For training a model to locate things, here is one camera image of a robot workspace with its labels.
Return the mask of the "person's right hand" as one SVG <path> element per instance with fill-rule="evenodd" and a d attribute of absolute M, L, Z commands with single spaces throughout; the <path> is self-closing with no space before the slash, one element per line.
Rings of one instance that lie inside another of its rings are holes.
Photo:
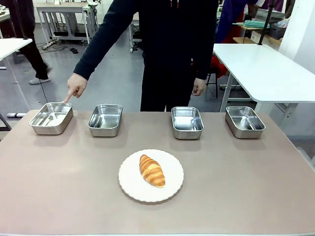
<path fill-rule="evenodd" d="M 67 103 L 70 98 L 80 98 L 87 86 L 87 80 L 82 76 L 73 73 L 67 81 L 68 93 L 63 100 L 63 103 Z"/>

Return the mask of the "person's left hand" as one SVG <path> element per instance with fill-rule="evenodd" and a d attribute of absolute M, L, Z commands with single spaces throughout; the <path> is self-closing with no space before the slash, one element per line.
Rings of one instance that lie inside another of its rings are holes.
<path fill-rule="evenodd" d="M 192 95 L 200 96 L 203 93 L 205 88 L 206 88 L 205 81 L 199 78 L 195 78 L 194 84 L 193 84 Z"/>

